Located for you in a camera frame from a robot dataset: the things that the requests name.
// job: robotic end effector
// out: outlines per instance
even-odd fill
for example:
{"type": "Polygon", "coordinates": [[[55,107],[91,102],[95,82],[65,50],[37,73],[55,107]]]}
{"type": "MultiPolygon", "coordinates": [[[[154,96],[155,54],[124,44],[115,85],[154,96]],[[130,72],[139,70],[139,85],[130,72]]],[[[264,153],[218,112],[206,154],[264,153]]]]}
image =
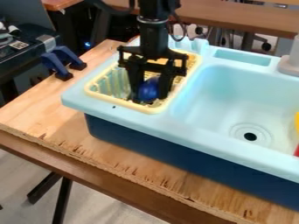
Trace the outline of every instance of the robotic end effector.
{"type": "MultiPolygon", "coordinates": [[[[100,0],[86,0],[97,7],[116,15],[130,13],[135,7],[135,0],[129,0],[129,10],[116,11],[100,0]]],[[[168,47],[168,19],[172,15],[179,21],[175,10],[180,7],[179,0],[138,0],[140,15],[137,17],[140,28],[139,46],[120,46],[119,67],[128,71],[131,86],[130,100],[146,102],[138,93],[144,87],[144,73],[146,71],[160,74],[156,85],[156,98],[162,100],[168,96],[172,82],[177,75],[186,76],[186,61],[188,56],[173,52],[168,47]],[[124,59],[124,53],[130,56],[124,59]],[[165,65],[151,63],[149,60],[167,59],[165,65]],[[175,61],[181,60],[181,66],[175,61]]]]}

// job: blue clamp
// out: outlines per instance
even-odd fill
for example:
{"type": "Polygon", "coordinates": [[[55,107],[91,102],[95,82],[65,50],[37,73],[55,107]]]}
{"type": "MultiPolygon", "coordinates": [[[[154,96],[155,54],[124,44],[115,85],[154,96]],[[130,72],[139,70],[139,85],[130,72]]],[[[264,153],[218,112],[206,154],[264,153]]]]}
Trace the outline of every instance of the blue clamp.
{"type": "Polygon", "coordinates": [[[72,69],[81,71],[87,67],[87,63],[84,63],[76,54],[64,45],[56,46],[52,52],[55,53],[63,63],[71,63],[70,67],[72,69]]]}
{"type": "Polygon", "coordinates": [[[67,69],[59,60],[56,54],[52,52],[45,52],[41,55],[41,61],[46,68],[55,70],[56,78],[63,81],[68,81],[69,79],[72,79],[73,74],[67,71],[67,69]]]}

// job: background table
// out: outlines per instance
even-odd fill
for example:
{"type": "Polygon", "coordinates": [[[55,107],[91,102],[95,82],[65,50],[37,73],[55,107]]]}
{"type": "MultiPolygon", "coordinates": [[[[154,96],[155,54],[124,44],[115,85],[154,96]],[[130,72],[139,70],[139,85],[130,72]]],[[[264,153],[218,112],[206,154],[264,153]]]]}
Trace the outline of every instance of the background table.
{"type": "MultiPolygon", "coordinates": [[[[81,0],[42,0],[49,11],[63,10],[81,0]]],[[[295,0],[280,0],[292,4],[295,0]]],[[[115,7],[128,7],[127,0],[105,0],[115,7]]],[[[186,23],[218,26],[244,32],[255,32],[292,39],[299,32],[298,10],[284,10],[259,5],[220,0],[181,0],[177,14],[186,23]]]]}

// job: gray floor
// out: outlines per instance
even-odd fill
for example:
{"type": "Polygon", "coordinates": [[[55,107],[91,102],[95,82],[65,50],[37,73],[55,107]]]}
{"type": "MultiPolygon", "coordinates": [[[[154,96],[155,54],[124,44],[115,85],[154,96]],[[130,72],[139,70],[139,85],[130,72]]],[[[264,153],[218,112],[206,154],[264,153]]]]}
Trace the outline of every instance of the gray floor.
{"type": "MultiPolygon", "coordinates": [[[[49,171],[0,150],[0,224],[52,223],[60,182],[36,205],[26,194],[49,171]]],[[[65,224],[166,224],[104,194],[74,183],[65,224]]]]}

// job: wooden tabletop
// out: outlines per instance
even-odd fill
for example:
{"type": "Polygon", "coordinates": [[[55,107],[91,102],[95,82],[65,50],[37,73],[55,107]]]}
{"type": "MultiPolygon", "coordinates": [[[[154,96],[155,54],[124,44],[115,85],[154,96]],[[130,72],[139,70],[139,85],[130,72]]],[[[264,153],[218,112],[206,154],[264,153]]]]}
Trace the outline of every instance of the wooden tabletop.
{"type": "MultiPolygon", "coordinates": [[[[58,11],[81,0],[42,1],[49,11],[58,11]]],[[[105,0],[104,2],[115,7],[128,7],[127,0],[105,0]]],[[[219,26],[291,39],[299,32],[299,23],[296,22],[299,20],[299,10],[220,0],[181,0],[181,4],[182,7],[177,10],[177,14],[187,23],[219,26]]]]}
{"type": "Polygon", "coordinates": [[[2,148],[171,223],[299,223],[287,208],[90,136],[60,96],[119,44],[104,41],[81,57],[88,67],[71,70],[73,79],[51,76],[1,108],[2,148]]]}

